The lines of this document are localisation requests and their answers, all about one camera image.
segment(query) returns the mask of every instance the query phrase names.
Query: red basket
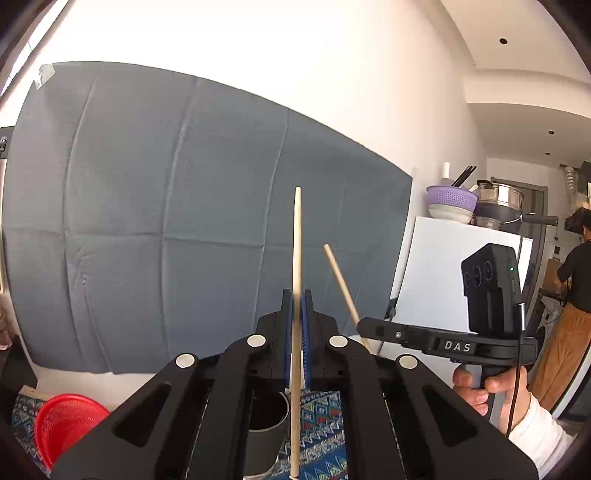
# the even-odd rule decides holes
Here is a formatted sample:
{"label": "red basket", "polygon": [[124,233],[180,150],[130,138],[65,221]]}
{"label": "red basket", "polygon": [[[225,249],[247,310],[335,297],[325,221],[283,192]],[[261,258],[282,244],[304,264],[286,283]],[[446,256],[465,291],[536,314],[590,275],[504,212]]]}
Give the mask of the red basket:
{"label": "red basket", "polygon": [[68,448],[96,427],[109,411],[91,398],[65,394],[49,399],[35,421],[37,451],[48,468]]}

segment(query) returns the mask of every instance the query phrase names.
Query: black t-shirt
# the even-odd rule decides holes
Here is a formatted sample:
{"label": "black t-shirt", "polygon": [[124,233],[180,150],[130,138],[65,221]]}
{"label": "black t-shirt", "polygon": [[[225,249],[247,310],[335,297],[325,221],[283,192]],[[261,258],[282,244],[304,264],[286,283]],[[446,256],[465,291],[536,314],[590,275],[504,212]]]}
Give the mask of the black t-shirt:
{"label": "black t-shirt", "polygon": [[579,310],[591,313],[591,241],[573,248],[558,269],[561,282],[569,277],[573,281],[567,300]]}

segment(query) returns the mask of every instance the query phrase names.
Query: stainless steel pot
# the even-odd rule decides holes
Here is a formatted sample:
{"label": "stainless steel pot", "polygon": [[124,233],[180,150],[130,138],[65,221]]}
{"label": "stainless steel pot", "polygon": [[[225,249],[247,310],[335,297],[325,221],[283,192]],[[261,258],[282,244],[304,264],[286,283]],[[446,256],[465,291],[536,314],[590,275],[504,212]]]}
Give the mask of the stainless steel pot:
{"label": "stainless steel pot", "polygon": [[487,180],[478,180],[476,190],[479,202],[491,203],[493,205],[502,205],[521,211],[523,202],[523,193],[515,187],[505,185],[504,183],[492,183]]}
{"label": "stainless steel pot", "polygon": [[518,233],[522,223],[558,225],[558,217],[521,213],[523,194],[503,183],[478,180],[479,200],[474,209],[476,224],[494,230]]}

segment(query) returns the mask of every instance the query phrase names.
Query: white bowl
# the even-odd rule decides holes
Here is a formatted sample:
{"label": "white bowl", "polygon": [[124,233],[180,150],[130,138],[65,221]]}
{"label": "white bowl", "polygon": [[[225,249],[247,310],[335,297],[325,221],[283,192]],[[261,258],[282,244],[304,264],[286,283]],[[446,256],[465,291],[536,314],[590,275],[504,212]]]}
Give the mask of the white bowl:
{"label": "white bowl", "polygon": [[468,224],[472,220],[472,212],[460,207],[451,205],[439,205],[432,203],[429,205],[429,214],[433,218],[441,218],[444,220],[452,220],[454,222]]}

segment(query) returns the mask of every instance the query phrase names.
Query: white sleeve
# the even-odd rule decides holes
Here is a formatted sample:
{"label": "white sleeve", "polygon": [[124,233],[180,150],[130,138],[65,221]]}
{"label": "white sleeve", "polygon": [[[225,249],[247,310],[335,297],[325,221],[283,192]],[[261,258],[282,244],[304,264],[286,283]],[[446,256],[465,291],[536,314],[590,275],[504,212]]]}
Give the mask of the white sleeve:
{"label": "white sleeve", "polygon": [[534,461],[542,479],[564,455],[573,437],[567,435],[552,415],[540,407],[533,395],[530,396],[527,414],[513,428],[509,440]]}

